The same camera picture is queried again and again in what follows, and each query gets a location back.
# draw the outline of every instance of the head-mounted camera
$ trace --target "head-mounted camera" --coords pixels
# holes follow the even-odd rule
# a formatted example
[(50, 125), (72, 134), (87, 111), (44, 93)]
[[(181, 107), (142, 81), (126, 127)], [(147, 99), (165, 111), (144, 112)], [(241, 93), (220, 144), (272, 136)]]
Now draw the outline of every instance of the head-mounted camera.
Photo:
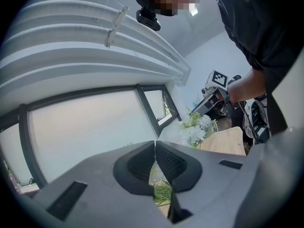
[(136, 19), (139, 23), (153, 29), (154, 31), (159, 31), (161, 25), (156, 18), (156, 14), (161, 14), (164, 16), (174, 16), (177, 14), (177, 10), (171, 9), (159, 9), (157, 5), (152, 0), (136, 0), (139, 5), (142, 6), (141, 10), (136, 12)]

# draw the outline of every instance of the wooden board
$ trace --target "wooden board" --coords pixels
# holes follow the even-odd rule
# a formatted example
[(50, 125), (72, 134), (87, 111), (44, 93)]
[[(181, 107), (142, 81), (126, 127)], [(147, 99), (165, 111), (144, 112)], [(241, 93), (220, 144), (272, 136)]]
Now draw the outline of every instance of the wooden board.
[(243, 144), (243, 132), (240, 127), (212, 134), (200, 145), (199, 149), (246, 156)]
[(163, 213), (165, 217), (168, 216), (170, 204), (159, 206), (158, 209)]

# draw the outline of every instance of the black shirt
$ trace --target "black shirt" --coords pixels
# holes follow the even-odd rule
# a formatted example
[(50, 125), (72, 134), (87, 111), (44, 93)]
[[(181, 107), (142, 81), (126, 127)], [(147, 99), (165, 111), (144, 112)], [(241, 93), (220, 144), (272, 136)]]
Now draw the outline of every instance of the black shirt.
[(217, 0), (228, 36), (249, 64), (263, 70), (272, 134), (286, 121), (272, 92), (292, 67), (304, 45), (300, 0)]

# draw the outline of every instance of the flower bouquet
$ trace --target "flower bouquet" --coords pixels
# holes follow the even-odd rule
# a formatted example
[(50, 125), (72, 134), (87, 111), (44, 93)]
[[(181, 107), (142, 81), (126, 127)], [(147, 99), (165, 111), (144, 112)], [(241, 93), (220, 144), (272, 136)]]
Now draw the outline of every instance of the flower bouquet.
[(183, 139), (183, 144), (197, 149), (198, 146), (214, 132), (211, 125), (211, 119), (207, 115), (203, 115), (201, 117), (198, 112), (191, 113), (188, 108), (187, 115), (189, 120), (180, 123), (180, 133)]

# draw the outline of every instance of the black rubber cover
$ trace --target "black rubber cover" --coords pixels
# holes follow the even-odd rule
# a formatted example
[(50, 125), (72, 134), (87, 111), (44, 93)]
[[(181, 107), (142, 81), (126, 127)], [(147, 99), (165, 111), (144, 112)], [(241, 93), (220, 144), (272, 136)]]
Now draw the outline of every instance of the black rubber cover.
[(191, 190), (203, 168), (198, 160), (156, 141), (156, 161), (175, 193)]
[(129, 193), (153, 196), (149, 176), (154, 162), (154, 141), (149, 141), (120, 157), (114, 164), (113, 175)]

